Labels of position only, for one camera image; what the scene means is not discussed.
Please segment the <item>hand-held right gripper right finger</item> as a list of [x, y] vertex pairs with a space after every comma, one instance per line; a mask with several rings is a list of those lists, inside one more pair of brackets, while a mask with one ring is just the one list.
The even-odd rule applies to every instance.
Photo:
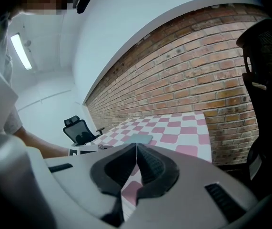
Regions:
[[126, 229], [245, 229], [260, 210], [242, 183], [202, 159], [137, 145], [143, 186]]

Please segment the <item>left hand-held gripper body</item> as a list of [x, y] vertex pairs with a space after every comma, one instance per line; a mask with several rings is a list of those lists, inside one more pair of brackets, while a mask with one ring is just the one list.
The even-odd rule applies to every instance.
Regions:
[[113, 146], [108, 146], [108, 145], [73, 146], [72, 148], [69, 149], [69, 156], [88, 154], [88, 153], [98, 152], [98, 151], [102, 151], [109, 148], [113, 148]]

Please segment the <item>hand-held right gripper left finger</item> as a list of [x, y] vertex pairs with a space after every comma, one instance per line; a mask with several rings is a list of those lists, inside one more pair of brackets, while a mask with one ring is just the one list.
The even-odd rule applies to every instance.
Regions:
[[124, 224], [121, 190], [136, 165], [136, 144], [30, 164], [55, 220], [55, 229], [118, 229]]

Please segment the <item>grey item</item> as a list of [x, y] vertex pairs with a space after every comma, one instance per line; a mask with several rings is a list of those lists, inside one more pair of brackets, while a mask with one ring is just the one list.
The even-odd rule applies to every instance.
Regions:
[[152, 140], [152, 135], [142, 135], [142, 134], [133, 134], [132, 136], [128, 137], [125, 144], [131, 143], [141, 143], [141, 144], [149, 144]]

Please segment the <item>person's left forearm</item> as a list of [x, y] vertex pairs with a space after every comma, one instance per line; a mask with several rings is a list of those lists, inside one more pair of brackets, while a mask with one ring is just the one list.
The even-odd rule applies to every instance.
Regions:
[[51, 144], [35, 136], [31, 132], [28, 132], [23, 126], [13, 135], [21, 139], [26, 146], [38, 149], [43, 158], [55, 158], [69, 155], [69, 150], [67, 148]]

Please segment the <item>black mesh office chair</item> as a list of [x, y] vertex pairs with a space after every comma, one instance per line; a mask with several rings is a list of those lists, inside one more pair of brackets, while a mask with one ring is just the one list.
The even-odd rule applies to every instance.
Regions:
[[272, 194], [272, 19], [251, 26], [236, 44], [242, 49], [246, 69], [242, 79], [259, 130], [246, 161], [249, 186], [262, 199]]
[[94, 135], [88, 128], [86, 122], [77, 115], [64, 120], [64, 134], [73, 142], [73, 146], [82, 146], [90, 143], [101, 136], [104, 127], [97, 129], [98, 135]]

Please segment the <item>table with checkered cloth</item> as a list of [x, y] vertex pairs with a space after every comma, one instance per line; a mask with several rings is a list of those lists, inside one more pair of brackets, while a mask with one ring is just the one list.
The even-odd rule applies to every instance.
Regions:
[[151, 135], [153, 146], [212, 160], [209, 131], [201, 111], [129, 118], [98, 137], [94, 144], [119, 146], [133, 134]]

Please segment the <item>person's grey sweatshirt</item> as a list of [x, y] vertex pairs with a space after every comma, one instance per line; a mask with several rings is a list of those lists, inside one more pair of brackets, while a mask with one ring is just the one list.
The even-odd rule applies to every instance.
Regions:
[[[9, 26], [9, 13], [6, 12], [0, 19], [0, 72], [6, 82], [11, 86], [11, 78], [13, 72], [12, 58], [9, 55], [7, 45], [7, 31]], [[18, 115], [16, 107], [13, 107], [5, 124], [4, 132], [7, 134], [15, 134], [22, 127], [22, 122]]]

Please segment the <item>long ceiling light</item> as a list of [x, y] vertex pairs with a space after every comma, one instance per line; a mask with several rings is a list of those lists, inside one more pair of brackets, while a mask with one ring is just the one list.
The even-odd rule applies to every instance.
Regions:
[[13, 45], [21, 63], [23, 64], [24, 68], [26, 70], [31, 70], [32, 65], [31, 65], [31, 63], [26, 55], [26, 52], [24, 50], [24, 47], [22, 45], [20, 34], [17, 33], [15, 35], [11, 36], [10, 40], [12, 42], [12, 45]]

